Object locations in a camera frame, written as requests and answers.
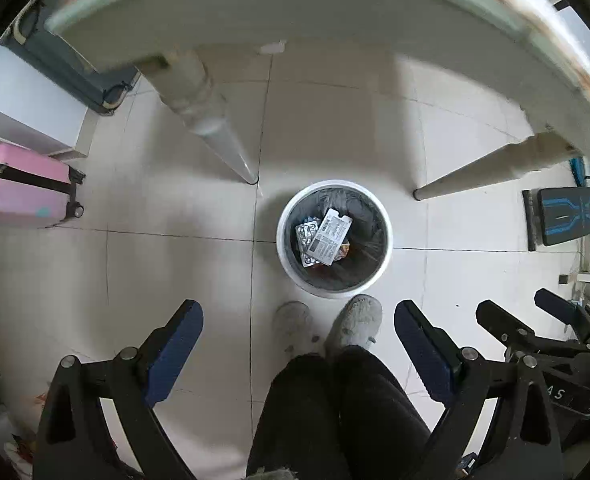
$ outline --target person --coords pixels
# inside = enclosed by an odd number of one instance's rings
[[[381,303],[359,294],[324,344],[305,304],[291,301],[275,312],[273,330],[290,361],[266,397],[249,479],[403,478],[430,431],[395,376],[369,352],[381,320]]]

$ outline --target white paper piece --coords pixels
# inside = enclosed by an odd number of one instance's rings
[[[330,266],[352,223],[352,218],[348,216],[340,218],[338,211],[329,209],[306,254]]]

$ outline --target black strap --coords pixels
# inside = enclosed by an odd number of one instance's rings
[[[68,182],[26,173],[25,171],[11,168],[5,164],[0,164],[0,178],[11,180],[12,182],[19,182],[21,184],[28,184],[29,186],[43,187],[43,189],[50,189],[67,195],[70,195],[73,189],[72,184],[69,184]]]

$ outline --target metal bolt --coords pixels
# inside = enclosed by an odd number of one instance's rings
[[[62,368],[70,368],[72,365],[75,364],[75,356],[74,355],[67,355],[64,357],[59,364]]]
[[[537,365],[537,360],[535,359],[535,357],[533,357],[532,355],[525,355],[522,358],[522,361],[524,362],[525,365],[527,365],[529,368],[534,368]]]
[[[475,361],[475,359],[480,357],[480,354],[478,354],[478,351],[474,348],[471,348],[470,346],[465,346],[462,349],[462,357],[464,357],[466,361]]]
[[[134,346],[127,346],[120,352],[120,357],[124,361],[130,361],[137,355],[137,349]]]

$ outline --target gray shoe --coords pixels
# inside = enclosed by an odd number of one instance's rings
[[[323,354],[319,334],[313,328],[310,309],[300,301],[284,303],[273,316],[273,333],[277,344],[289,359],[306,354]]]
[[[339,313],[326,338],[326,354],[334,357],[349,345],[368,350],[381,325],[381,303],[367,294],[351,298]]]

